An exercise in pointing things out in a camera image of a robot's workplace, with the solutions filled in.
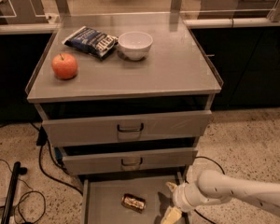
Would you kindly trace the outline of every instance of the closed drawer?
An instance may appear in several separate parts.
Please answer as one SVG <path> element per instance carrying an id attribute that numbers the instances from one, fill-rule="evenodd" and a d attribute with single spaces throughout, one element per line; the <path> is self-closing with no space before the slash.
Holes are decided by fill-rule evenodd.
<path id="1" fill-rule="evenodd" d="M 43 121 L 55 147 L 121 143 L 203 135 L 211 111 Z"/>
<path id="2" fill-rule="evenodd" d="M 66 156 L 63 163 L 71 175 L 89 175 L 182 167 L 193 163 L 193 147 L 161 150 Z"/>

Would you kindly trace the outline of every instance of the bowl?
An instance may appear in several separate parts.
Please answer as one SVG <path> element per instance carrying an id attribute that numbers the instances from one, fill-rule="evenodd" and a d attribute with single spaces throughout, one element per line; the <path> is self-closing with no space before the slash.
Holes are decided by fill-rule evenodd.
<path id="1" fill-rule="evenodd" d="M 129 32 L 119 36 L 119 50 L 132 61 L 139 61 L 147 56 L 153 39 L 142 32 Z"/>

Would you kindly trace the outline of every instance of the apple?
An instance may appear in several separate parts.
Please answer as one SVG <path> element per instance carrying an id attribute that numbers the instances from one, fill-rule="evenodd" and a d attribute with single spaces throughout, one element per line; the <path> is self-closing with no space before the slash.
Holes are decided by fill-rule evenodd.
<path id="1" fill-rule="evenodd" d="M 77 75 L 77 60 L 69 53 L 56 55 L 51 63 L 51 67 L 57 78 L 70 79 Z"/>

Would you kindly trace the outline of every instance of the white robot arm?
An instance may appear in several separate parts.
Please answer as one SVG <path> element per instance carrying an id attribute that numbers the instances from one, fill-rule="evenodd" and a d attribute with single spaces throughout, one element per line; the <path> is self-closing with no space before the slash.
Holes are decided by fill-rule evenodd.
<path id="1" fill-rule="evenodd" d="M 229 202 L 232 198 L 254 205 L 280 217 L 280 184 L 236 179 L 217 171 L 203 171 L 195 182 L 176 185 L 167 183 L 175 207 L 169 208 L 162 224 L 176 223 L 182 212 L 199 205 Z"/>

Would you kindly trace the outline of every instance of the snack bag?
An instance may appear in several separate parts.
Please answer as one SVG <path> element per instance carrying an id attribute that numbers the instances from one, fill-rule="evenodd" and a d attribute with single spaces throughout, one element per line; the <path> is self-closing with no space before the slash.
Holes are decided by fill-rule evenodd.
<path id="1" fill-rule="evenodd" d="M 63 44 L 94 55 L 103 60 L 118 44 L 118 38 L 83 26 L 68 36 Z"/>

